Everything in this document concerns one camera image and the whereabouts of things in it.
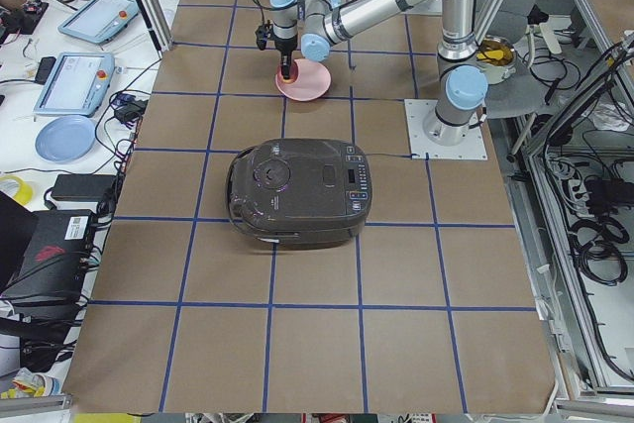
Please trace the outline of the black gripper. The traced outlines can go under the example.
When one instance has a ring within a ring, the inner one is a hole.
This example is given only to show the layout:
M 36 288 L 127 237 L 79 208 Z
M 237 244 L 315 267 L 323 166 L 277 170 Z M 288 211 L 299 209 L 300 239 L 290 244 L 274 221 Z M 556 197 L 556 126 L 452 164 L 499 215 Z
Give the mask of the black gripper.
M 290 77 L 292 73 L 292 54 L 296 50 L 296 37 L 283 39 L 275 37 L 275 48 L 280 52 L 280 75 L 281 77 Z

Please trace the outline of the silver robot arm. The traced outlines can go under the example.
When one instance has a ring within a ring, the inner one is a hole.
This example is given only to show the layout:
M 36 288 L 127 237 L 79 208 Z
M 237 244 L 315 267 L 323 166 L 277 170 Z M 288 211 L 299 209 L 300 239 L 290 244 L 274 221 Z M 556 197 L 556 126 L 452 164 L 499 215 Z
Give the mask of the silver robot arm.
M 269 41 L 280 54 L 277 78 L 292 84 L 301 76 L 295 50 L 315 62 L 328 58 L 333 46 L 397 15 L 407 13 L 428 0 L 269 0 L 255 31 L 256 45 L 263 51 Z M 439 63 L 462 64 L 476 54 L 476 0 L 442 1 L 442 40 Z

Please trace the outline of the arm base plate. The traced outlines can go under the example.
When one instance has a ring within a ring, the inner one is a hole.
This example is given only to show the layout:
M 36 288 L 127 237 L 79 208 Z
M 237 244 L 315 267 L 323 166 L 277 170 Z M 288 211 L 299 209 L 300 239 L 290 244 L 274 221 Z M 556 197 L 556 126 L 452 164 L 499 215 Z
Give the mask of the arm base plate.
M 405 119 L 410 154 L 415 159 L 487 160 L 476 111 L 462 126 L 449 126 L 436 115 L 437 101 L 406 99 Z

